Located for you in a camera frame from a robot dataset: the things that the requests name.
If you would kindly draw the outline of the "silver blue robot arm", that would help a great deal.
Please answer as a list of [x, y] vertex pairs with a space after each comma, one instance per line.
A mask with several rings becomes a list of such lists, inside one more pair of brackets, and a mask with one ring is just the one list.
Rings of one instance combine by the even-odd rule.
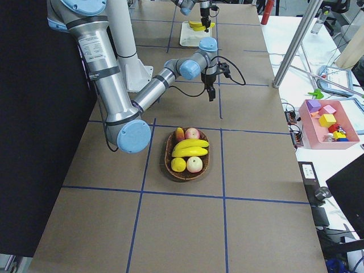
[[180, 8], [180, 12], [187, 16], [191, 13], [195, 4], [200, 6], [201, 23], [203, 30], [209, 32], [209, 27], [211, 25], [210, 20], [210, 8], [212, 7], [211, 1], [208, 0], [175, 0], [172, 1], [175, 6]]
[[151, 138], [141, 115], [179, 77], [201, 77], [209, 98], [215, 98], [218, 45], [200, 40], [190, 57], [168, 60], [159, 73], [138, 57], [126, 1], [48, 1], [51, 29], [71, 34], [84, 60], [88, 77], [99, 94], [106, 143], [134, 154]]

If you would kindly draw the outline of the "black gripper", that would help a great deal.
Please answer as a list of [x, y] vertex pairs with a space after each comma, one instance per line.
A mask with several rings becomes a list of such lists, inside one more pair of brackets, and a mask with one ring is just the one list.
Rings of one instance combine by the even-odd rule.
[[204, 89], [208, 92], [209, 101], [214, 101], [216, 98], [216, 90], [214, 88], [214, 83], [216, 81], [216, 75], [202, 74], [201, 80], [204, 83]]
[[209, 32], [211, 20], [210, 20], [210, 1], [199, 1], [201, 23], [205, 32]]

